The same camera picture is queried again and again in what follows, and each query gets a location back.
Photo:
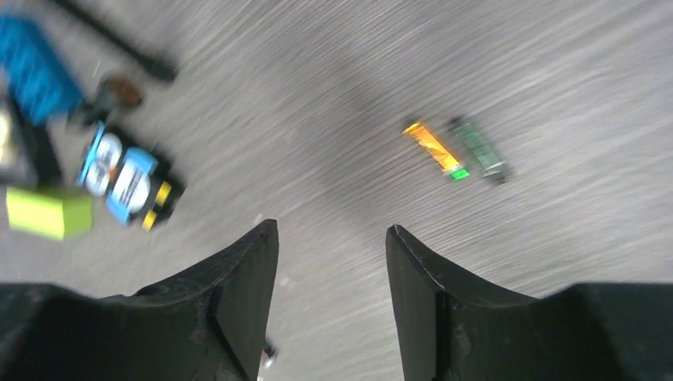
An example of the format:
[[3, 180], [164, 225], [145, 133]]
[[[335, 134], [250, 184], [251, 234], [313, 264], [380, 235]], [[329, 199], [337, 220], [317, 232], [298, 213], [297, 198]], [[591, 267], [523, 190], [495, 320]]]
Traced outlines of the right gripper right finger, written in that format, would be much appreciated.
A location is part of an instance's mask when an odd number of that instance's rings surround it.
[[577, 283], [544, 298], [500, 287], [400, 225], [386, 265], [407, 380], [669, 380], [672, 286]]

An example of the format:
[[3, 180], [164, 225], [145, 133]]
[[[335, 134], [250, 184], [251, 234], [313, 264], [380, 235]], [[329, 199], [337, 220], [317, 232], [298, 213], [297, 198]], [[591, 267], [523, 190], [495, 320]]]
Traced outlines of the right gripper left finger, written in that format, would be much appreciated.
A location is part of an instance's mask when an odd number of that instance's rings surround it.
[[137, 293], [1, 286], [4, 380], [254, 380], [279, 258], [267, 219]]

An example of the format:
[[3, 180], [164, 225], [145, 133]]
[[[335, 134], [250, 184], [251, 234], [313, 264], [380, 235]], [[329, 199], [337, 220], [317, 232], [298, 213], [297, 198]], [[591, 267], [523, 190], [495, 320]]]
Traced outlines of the gold green battery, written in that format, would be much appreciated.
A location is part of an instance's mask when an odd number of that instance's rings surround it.
[[444, 176], [460, 181], [470, 176], [470, 172], [433, 134], [423, 121], [412, 121], [403, 129], [403, 133], [412, 137], [441, 167]]

